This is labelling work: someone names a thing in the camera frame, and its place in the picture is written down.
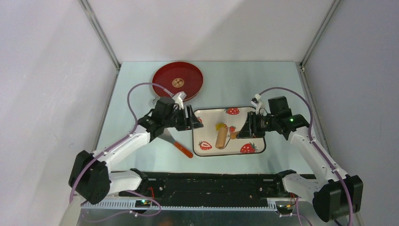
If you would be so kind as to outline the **strawberry print tray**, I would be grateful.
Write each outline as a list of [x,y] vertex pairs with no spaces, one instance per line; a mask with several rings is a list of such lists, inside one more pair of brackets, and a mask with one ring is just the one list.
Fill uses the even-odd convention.
[[224,156],[239,154],[262,153],[266,149],[265,138],[231,139],[224,149],[215,147],[218,131],[215,125],[225,123],[230,133],[239,131],[247,118],[247,113],[254,111],[254,107],[229,107],[198,109],[195,116],[204,127],[192,132],[193,151],[197,156]]

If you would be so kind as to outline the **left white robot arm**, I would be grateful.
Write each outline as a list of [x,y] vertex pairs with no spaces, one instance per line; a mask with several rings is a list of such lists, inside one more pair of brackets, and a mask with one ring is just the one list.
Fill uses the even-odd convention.
[[132,152],[168,133],[168,128],[187,131],[204,125],[194,115],[190,105],[184,106],[176,97],[161,97],[155,107],[138,119],[136,127],[121,140],[103,150],[77,154],[68,181],[70,200],[75,193],[91,204],[98,204],[107,195],[132,191],[137,196],[147,194],[149,184],[136,169],[113,172],[112,168]]

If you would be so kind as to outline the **yellow dough piece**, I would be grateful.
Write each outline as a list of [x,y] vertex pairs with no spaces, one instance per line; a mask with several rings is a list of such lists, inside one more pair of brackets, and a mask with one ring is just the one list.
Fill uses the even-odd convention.
[[215,125],[216,131],[218,131],[221,128],[228,128],[228,126],[225,123],[218,123]]

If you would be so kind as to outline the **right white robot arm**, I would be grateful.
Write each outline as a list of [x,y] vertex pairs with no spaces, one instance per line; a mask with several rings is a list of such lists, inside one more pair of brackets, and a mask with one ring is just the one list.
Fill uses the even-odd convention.
[[309,181],[294,170],[277,173],[274,192],[280,197],[296,194],[311,203],[324,222],[353,215],[360,211],[363,182],[350,176],[333,160],[312,135],[310,123],[301,115],[293,115],[285,96],[268,100],[269,113],[261,113],[263,103],[259,94],[251,100],[255,111],[247,113],[237,139],[263,138],[266,132],[277,132],[295,147],[312,170],[316,182]]

